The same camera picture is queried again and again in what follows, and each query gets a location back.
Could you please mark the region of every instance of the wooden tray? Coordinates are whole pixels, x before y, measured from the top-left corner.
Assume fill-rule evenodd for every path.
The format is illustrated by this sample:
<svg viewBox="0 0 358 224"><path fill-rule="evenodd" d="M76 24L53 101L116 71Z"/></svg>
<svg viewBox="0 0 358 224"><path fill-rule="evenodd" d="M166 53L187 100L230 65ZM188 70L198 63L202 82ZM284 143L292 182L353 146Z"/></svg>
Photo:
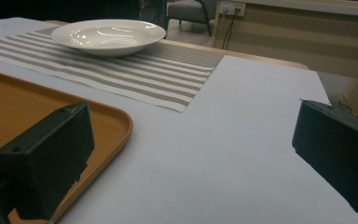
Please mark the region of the wooden tray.
<svg viewBox="0 0 358 224"><path fill-rule="evenodd" d="M0 74L0 147L57 108L83 101L89 102L95 149L80 181L70 189L49 223L54 223L68 209L123 148L131 136L132 119L117 108ZM16 211L10 213L9 219L12 224L48 223L46 220L21 220Z"/></svg>

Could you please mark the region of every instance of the wall socket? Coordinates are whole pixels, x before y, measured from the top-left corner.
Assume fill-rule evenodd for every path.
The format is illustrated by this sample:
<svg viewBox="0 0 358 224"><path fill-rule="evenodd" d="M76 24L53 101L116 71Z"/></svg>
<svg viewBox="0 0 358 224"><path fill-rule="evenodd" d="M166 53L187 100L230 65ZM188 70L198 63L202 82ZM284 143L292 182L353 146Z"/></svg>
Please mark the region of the wall socket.
<svg viewBox="0 0 358 224"><path fill-rule="evenodd" d="M242 2L221 1L219 13L224 14L226 12L226 15L234 15L235 9L238 9L237 16L242 17L245 15L245 6L246 4Z"/></svg>

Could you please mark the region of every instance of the gray chair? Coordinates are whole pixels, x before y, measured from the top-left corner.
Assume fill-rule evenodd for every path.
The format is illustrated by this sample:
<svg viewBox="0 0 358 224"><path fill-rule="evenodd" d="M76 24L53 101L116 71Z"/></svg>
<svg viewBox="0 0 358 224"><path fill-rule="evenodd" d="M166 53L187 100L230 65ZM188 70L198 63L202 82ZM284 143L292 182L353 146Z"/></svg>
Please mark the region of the gray chair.
<svg viewBox="0 0 358 224"><path fill-rule="evenodd" d="M178 1L168 5L167 9L167 27L170 19L182 21L192 21L206 24L209 36L212 35L211 25L209 21L214 20L216 12L217 0L187 0Z"/></svg>

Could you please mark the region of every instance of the striped placemat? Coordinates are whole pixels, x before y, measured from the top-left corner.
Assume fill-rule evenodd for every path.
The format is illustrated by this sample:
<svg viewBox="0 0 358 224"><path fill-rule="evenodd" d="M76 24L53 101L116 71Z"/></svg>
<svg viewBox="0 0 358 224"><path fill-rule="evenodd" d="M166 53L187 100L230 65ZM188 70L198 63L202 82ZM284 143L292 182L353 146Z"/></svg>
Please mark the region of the striped placemat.
<svg viewBox="0 0 358 224"><path fill-rule="evenodd" d="M52 41L56 28L0 38L0 61L183 112L224 56L156 43L128 57L98 58Z"/></svg>

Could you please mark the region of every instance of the white tabletop surface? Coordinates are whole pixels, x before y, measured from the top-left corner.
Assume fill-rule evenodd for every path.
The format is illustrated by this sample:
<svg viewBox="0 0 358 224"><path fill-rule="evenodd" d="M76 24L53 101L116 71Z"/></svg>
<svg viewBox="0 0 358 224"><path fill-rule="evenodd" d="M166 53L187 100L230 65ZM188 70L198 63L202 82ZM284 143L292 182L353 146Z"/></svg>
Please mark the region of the white tabletop surface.
<svg viewBox="0 0 358 224"><path fill-rule="evenodd" d="M53 26L0 20L0 37ZM357 223L291 146L317 74L224 57L184 113L0 63L0 73L128 112L133 134L59 223Z"/></svg>

